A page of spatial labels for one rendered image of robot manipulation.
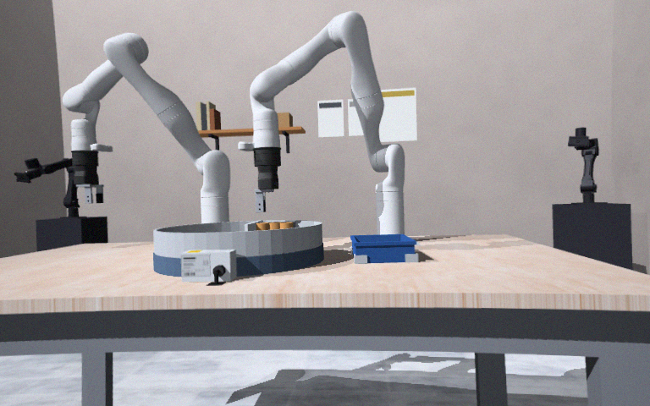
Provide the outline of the blue crate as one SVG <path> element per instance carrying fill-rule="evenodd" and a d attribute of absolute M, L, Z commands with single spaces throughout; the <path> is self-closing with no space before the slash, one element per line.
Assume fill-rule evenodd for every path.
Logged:
<path fill-rule="evenodd" d="M 404 234 L 350 235 L 350 239 L 353 256 L 367 255 L 367 263 L 405 262 L 405 254 L 415 254 L 416 241 Z"/>

